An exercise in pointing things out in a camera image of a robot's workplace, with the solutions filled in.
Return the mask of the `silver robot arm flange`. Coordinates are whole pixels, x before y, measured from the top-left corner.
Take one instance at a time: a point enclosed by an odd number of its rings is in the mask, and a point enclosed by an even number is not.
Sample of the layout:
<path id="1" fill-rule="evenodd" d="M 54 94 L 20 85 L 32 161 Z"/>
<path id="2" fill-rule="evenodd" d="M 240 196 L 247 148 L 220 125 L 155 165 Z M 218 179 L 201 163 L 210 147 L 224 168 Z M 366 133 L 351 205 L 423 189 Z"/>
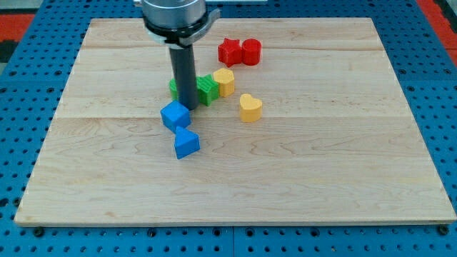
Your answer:
<path id="1" fill-rule="evenodd" d="M 205 0 L 141 0 L 141 10 L 153 41 L 175 50 L 202 39 L 221 17 L 219 9 L 206 9 Z"/>

